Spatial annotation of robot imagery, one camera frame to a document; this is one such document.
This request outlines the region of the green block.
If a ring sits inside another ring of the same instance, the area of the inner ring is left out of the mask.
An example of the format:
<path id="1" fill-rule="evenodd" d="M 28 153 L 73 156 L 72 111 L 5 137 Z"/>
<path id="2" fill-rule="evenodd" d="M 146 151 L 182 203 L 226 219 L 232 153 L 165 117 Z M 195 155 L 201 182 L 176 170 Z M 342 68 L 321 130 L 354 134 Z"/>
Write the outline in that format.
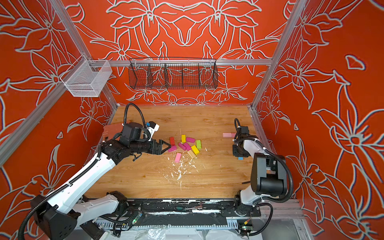
<path id="1" fill-rule="evenodd" d="M 200 150 L 202 148 L 202 142 L 201 140 L 196 140 L 196 146 Z"/>

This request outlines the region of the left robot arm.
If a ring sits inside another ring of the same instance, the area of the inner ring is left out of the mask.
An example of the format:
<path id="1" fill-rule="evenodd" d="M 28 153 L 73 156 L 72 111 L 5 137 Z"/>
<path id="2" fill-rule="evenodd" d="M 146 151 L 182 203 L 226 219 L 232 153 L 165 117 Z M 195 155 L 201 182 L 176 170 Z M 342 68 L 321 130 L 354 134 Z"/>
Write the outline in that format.
<path id="1" fill-rule="evenodd" d="M 78 226 L 113 213 L 121 203 L 113 194 L 84 205 L 79 204 L 78 200 L 123 159 L 132 156 L 136 160 L 143 153 L 165 153 L 165 142 L 153 139 L 159 127 L 153 121 L 142 125 L 125 123 L 122 131 L 101 143 L 93 158 L 67 182 L 47 196 L 38 195 L 32 200 L 32 209 L 21 223 L 18 239 L 25 238 L 25 230 L 31 218 L 51 240 L 63 240 Z"/>

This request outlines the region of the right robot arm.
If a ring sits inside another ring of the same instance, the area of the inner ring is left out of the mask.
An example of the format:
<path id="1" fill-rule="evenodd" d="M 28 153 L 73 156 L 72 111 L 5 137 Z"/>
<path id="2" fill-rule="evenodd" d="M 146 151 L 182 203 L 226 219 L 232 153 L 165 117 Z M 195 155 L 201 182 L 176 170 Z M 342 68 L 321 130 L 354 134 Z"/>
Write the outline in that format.
<path id="1" fill-rule="evenodd" d="M 291 199 L 294 180 L 284 157 L 268 150 L 249 128 L 235 122 L 233 155 L 238 158 L 252 157 L 249 186 L 235 195 L 234 209 L 244 212 L 263 200 L 285 203 Z"/>

